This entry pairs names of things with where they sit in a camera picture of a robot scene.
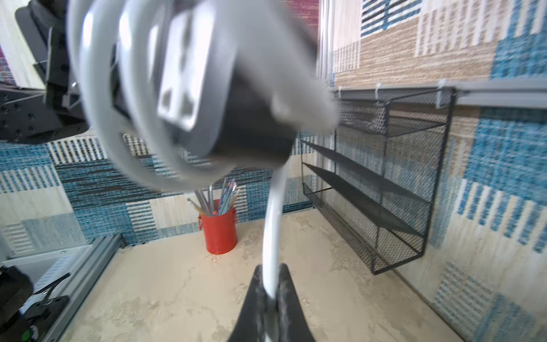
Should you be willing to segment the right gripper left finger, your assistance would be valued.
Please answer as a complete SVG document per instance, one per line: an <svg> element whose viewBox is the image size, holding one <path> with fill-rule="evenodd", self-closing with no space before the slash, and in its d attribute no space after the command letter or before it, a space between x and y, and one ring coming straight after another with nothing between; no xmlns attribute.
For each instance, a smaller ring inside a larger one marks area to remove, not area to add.
<svg viewBox="0 0 547 342"><path fill-rule="evenodd" d="M249 283L242 308L228 342L264 341L264 315L267 296L262 282L262 265L258 265Z"/></svg>

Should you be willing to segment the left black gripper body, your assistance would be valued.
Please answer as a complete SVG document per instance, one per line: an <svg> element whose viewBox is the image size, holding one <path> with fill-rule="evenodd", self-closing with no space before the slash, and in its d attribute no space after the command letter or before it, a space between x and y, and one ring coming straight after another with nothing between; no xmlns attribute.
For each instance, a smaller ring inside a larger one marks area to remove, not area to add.
<svg viewBox="0 0 547 342"><path fill-rule="evenodd" d="M49 143L89 129L68 58L67 1L1 2L1 142Z"/></svg>

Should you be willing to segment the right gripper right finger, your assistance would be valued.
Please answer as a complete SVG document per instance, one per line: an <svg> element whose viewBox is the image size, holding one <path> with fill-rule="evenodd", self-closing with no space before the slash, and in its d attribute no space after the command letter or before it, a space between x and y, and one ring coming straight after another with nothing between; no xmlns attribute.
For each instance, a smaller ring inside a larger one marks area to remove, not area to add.
<svg viewBox="0 0 547 342"><path fill-rule="evenodd" d="M283 342L315 342L287 264L279 266L277 290L279 340Z"/></svg>

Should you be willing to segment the black power strip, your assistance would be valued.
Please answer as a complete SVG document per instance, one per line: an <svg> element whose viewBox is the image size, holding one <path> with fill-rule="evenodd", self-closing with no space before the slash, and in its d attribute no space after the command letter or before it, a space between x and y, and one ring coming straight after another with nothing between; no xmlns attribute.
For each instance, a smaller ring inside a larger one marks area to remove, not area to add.
<svg viewBox="0 0 547 342"><path fill-rule="evenodd" d="M316 42L279 1L127 1L115 26L128 114L165 162L276 168L300 126L332 125Z"/></svg>

